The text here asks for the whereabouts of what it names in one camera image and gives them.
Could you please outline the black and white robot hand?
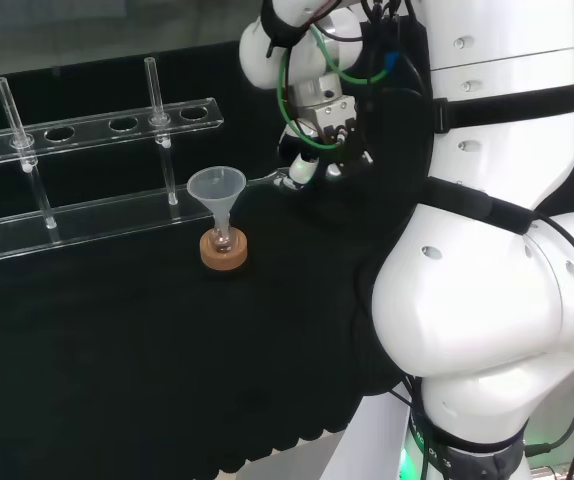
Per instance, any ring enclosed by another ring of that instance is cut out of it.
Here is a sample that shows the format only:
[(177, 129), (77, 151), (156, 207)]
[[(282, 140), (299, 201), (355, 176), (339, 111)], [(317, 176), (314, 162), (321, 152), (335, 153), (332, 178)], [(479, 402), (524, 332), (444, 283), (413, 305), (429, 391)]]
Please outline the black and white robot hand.
[(279, 159), (286, 163), (279, 185), (300, 191), (322, 180), (346, 179), (373, 166), (354, 107), (354, 99), (343, 96), (305, 108), (308, 117), (295, 117), (286, 100), (279, 102), (286, 123), (278, 144)]

